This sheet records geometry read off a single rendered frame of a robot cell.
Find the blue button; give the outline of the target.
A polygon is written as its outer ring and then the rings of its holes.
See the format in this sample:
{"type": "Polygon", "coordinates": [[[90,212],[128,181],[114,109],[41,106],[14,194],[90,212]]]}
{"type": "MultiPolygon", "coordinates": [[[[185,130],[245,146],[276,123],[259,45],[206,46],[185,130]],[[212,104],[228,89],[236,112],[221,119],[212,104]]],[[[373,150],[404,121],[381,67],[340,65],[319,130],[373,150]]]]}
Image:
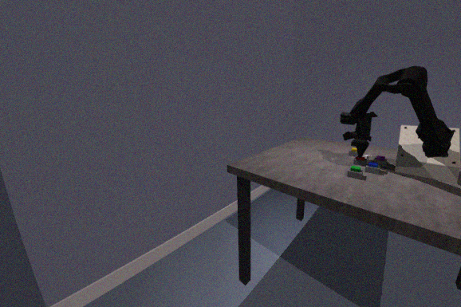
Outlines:
{"type": "Polygon", "coordinates": [[[365,168],[365,172],[379,175],[379,173],[380,173],[380,165],[378,165],[378,163],[368,162],[368,164],[367,164],[367,166],[365,168]]]}

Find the red button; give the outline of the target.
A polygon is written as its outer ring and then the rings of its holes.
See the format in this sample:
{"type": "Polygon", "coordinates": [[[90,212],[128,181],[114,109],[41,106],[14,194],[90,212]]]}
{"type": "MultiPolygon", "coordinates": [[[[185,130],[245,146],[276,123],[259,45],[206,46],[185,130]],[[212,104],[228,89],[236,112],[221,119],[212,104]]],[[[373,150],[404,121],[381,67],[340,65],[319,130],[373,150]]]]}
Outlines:
{"type": "Polygon", "coordinates": [[[365,157],[355,157],[353,160],[353,164],[365,167],[367,164],[367,159],[365,159],[365,157]]]}

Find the purple button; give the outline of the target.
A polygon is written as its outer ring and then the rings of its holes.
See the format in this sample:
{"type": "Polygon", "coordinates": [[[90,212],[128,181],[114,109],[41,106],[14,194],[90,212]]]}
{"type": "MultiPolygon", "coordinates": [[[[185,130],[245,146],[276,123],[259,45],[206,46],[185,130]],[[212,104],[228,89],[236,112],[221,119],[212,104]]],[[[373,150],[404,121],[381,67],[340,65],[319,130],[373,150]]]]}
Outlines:
{"type": "Polygon", "coordinates": [[[387,160],[384,156],[377,155],[374,159],[374,163],[378,163],[378,165],[386,167],[387,160]]]}

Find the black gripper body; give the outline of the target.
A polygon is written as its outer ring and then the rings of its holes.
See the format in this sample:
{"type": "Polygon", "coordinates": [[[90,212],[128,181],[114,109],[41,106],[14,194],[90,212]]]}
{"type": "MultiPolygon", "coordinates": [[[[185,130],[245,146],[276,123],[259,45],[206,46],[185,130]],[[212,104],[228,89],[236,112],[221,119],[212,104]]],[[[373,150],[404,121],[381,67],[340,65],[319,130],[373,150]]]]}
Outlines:
{"type": "Polygon", "coordinates": [[[367,148],[368,147],[367,140],[371,142],[371,136],[370,136],[371,126],[370,127],[356,126],[355,130],[357,130],[358,139],[354,138],[354,140],[351,143],[351,146],[367,148]]]}

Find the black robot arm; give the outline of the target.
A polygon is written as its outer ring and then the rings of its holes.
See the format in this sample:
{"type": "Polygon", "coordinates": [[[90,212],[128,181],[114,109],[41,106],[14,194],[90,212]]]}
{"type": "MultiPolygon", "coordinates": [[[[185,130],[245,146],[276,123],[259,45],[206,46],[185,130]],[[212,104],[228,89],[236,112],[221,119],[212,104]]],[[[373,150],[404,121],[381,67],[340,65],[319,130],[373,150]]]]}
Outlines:
{"type": "Polygon", "coordinates": [[[423,141],[422,149],[426,157],[448,156],[451,138],[454,132],[442,120],[438,120],[431,99],[426,90],[428,83],[427,70],[421,66],[399,69],[388,75],[378,77],[367,95],[355,103],[351,112],[341,114],[342,124],[355,124],[370,127],[375,112],[366,113],[369,106],[381,92],[401,93],[412,102],[412,107],[420,122],[416,129],[418,139],[423,141]],[[390,85],[398,81],[397,84],[390,85]]]}

